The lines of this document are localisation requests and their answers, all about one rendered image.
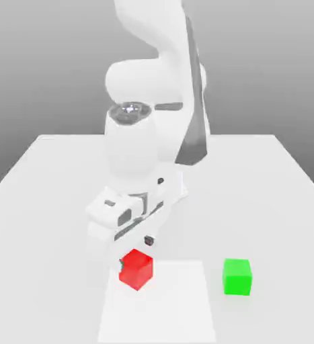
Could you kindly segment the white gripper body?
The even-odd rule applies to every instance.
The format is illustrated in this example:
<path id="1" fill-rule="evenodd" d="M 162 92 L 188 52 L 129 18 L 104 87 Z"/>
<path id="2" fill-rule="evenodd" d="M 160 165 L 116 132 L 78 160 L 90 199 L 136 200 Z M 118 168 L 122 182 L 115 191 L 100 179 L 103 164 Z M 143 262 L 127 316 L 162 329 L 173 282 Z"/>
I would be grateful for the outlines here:
<path id="1" fill-rule="evenodd" d="M 146 237 L 157 237 L 187 193 L 180 169 L 156 169 L 137 179 L 111 175 L 87 206 L 87 256 L 123 260 Z"/>

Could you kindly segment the small red cube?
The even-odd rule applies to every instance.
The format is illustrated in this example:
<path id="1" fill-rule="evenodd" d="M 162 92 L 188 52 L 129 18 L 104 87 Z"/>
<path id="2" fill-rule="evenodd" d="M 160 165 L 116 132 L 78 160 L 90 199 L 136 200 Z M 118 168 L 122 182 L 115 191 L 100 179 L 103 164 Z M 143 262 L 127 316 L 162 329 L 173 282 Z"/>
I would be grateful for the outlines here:
<path id="1" fill-rule="evenodd" d="M 153 258 L 133 249 L 120 262 L 123 268 L 119 280 L 139 291 L 153 277 Z"/>

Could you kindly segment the small green cube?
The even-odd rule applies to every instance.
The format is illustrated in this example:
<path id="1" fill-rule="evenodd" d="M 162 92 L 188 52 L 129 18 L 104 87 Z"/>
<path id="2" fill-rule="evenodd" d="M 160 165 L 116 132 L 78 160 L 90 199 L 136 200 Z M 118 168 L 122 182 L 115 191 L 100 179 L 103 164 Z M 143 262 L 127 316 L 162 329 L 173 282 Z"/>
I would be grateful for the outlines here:
<path id="1" fill-rule="evenodd" d="M 250 295 L 252 279 L 253 275 L 248 259 L 224 260 L 223 291 L 226 295 Z"/>

